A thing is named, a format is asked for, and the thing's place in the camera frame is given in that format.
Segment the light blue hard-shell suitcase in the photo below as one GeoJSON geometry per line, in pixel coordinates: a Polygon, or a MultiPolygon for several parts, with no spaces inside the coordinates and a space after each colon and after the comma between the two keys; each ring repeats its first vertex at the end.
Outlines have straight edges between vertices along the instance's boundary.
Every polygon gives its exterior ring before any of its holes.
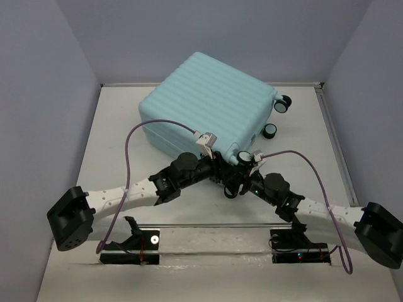
{"type": "Polygon", "coordinates": [[[292,100],[275,88],[201,52],[186,59],[139,104],[148,141],[176,158],[200,156],[187,128],[212,133],[212,149],[237,166],[258,135],[271,139],[273,110],[286,113],[292,100]]]}

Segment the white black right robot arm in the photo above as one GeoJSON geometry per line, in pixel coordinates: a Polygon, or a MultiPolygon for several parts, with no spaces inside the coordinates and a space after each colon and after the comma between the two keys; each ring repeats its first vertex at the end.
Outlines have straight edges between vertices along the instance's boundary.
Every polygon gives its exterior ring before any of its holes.
{"type": "Polygon", "coordinates": [[[275,207],[275,213],[292,224],[290,240],[298,247],[323,242],[363,252],[389,269],[402,265],[402,222],[378,203],[360,208],[313,201],[293,193],[279,173],[237,173],[224,185],[231,194],[253,193],[275,207]]]}

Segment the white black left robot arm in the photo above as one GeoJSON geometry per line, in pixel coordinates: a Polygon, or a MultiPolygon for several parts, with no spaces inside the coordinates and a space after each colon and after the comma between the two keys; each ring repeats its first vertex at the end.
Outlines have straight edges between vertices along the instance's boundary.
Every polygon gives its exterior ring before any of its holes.
{"type": "Polygon", "coordinates": [[[185,152],[157,174],[129,187],[88,192],[72,187],[47,212],[57,249],[64,252],[80,246],[94,232],[96,222],[107,216],[116,221],[122,211],[168,203],[182,189],[205,179],[220,182],[235,193],[242,170],[243,166],[227,163],[219,152],[201,158],[185,152]]]}

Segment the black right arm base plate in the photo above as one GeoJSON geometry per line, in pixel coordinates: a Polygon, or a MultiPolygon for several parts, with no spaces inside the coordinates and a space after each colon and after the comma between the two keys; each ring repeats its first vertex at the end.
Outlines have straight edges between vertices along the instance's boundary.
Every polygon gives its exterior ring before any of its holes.
{"type": "Polygon", "coordinates": [[[291,229],[272,229],[268,245],[274,264],[331,264],[330,250],[326,243],[312,243],[291,229]]]}

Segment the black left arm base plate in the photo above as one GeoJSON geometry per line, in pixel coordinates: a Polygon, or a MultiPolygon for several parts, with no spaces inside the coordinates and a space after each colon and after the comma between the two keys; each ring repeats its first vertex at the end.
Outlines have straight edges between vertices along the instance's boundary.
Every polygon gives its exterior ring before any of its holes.
{"type": "Polygon", "coordinates": [[[110,265],[158,265],[160,263],[159,228],[140,228],[131,216],[125,216],[131,235],[121,243],[110,242],[100,253],[99,261],[110,265]]]}

